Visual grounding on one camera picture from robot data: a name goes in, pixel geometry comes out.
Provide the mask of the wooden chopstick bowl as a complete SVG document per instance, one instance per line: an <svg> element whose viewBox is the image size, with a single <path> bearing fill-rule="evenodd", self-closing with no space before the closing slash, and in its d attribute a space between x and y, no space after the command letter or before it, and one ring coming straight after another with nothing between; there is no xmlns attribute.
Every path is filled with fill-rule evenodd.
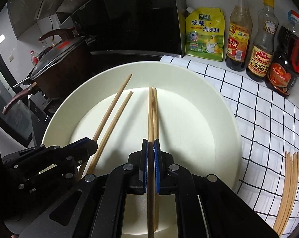
<svg viewBox="0 0 299 238"><path fill-rule="evenodd" d="M105 132L105 135L102 139L102 141L100 142L100 145L98 146L97 152L94 154L94 157L91 161L91 164L89 165L89 168L86 172L86 174L93 174L94 170L96 168L96 165L101 157L102 152L105 149L105 146L123 112L123 110L125 109L128 101L130 100L131 96L133 95L133 91L130 91L129 94L126 96L124 102L122 103L121 107L119 108L118 112L116 113L115 117L113 118L111 124L109 125L109 128L107 129L107 131Z"/></svg>
<svg viewBox="0 0 299 238"><path fill-rule="evenodd" d="M122 92L124 91L124 89L126 88L127 84L129 83L130 79L132 78L132 74L128 75L127 79L123 82L123 84L121 85L121 87L119 88L117 94L115 95L113 101L111 102L110 106L108 107L106 113L104 114L104 117L102 118L94 136L93 136L93 140L94 141L98 141L98 138L106 124L106 122L108 121L115 105L117 104L119 98L121 97Z"/></svg>

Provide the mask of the white round bowl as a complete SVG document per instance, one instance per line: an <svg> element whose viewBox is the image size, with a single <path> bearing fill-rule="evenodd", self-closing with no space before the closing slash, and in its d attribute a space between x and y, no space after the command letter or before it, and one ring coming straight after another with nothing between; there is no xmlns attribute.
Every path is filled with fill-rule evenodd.
<svg viewBox="0 0 299 238"><path fill-rule="evenodd" d="M77 88L59 107L44 134L47 146L92 138L117 89L131 94L95 173L109 173L148 135L148 90L158 93L161 149L191 173L215 174L236 186L242 145L236 119L219 91L201 75L161 62L137 62L107 70Z"/></svg>

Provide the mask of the black gas stove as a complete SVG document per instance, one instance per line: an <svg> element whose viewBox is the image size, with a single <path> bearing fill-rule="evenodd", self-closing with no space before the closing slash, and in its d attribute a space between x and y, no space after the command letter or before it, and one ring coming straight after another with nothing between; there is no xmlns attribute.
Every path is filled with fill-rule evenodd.
<svg viewBox="0 0 299 238"><path fill-rule="evenodd" d="M32 121L32 137L35 146L41 144L45 131L53 115L63 102L61 98L50 99L42 92L28 95Z"/></svg>

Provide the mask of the brown pot with lid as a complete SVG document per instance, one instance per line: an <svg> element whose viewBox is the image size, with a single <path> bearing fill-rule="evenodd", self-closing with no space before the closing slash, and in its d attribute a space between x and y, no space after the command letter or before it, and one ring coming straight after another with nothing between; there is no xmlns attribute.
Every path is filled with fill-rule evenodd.
<svg viewBox="0 0 299 238"><path fill-rule="evenodd" d="M55 29L39 38L40 41L60 36L61 41L43 55L30 74L17 83L27 88L17 93L3 108L6 115L22 98L42 92L49 99L65 99L96 73L93 56L84 36L75 36L75 27Z"/></svg>

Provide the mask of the red cap plastic bottle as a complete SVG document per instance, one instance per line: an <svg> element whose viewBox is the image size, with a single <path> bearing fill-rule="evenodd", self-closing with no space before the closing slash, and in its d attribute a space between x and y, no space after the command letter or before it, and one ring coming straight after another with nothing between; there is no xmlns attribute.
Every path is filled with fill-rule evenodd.
<svg viewBox="0 0 299 238"><path fill-rule="evenodd" d="M39 62L39 59L38 59L39 54L36 53L35 51L31 51L30 54L31 54L31 62L32 62L33 66L36 66Z"/></svg>

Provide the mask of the white black checked cloth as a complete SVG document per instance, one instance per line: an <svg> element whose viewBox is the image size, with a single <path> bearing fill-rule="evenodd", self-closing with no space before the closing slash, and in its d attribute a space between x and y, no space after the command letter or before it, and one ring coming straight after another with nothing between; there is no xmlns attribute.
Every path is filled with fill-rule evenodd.
<svg viewBox="0 0 299 238"><path fill-rule="evenodd" d="M167 55L161 61L196 72L223 95L242 139L236 193L273 226L282 200L286 153L297 153L299 161L299 108L262 84L211 64ZM282 236L299 237L299 170L294 204Z"/></svg>

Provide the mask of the clear yellow cap sauce bottle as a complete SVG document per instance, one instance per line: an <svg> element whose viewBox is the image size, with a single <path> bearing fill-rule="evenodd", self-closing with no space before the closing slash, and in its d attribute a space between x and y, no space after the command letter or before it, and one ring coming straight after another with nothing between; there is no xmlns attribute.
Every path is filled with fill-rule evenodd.
<svg viewBox="0 0 299 238"><path fill-rule="evenodd" d="M263 9L258 12L258 30L255 35L247 75L254 81L263 82L272 61L274 38L279 21L274 13L275 0L263 0Z"/></svg>

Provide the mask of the yellow green seasoning pouch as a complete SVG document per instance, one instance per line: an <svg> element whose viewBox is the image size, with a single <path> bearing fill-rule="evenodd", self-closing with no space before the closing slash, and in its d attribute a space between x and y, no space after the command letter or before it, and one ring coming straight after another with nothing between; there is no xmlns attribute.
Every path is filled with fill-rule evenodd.
<svg viewBox="0 0 299 238"><path fill-rule="evenodd" d="M222 61L225 41L225 18L219 8L187 8L186 54L207 60Z"/></svg>

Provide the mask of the yellow cap vinegar bottle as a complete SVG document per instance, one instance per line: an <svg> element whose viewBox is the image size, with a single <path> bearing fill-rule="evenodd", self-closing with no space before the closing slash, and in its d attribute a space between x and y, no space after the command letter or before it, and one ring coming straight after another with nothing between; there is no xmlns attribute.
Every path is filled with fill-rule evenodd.
<svg viewBox="0 0 299 238"><path fill-rule="evenodd" d="M235 7L229 19L227 40L226 66L234 71L245 69L253 28L248 0L236 0Z"/></svg>

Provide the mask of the dark soy sauce jug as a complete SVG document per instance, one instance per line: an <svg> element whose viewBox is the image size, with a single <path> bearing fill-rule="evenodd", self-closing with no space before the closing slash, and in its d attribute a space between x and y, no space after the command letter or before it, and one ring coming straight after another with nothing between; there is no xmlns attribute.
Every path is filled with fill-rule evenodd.
<svg viewBox="0 0 299 238"><path fill-rule="evenodd" d="M288 12L277 35L278 45L264 79L271 90L288 97L299 78L299 13Z"/></svg>

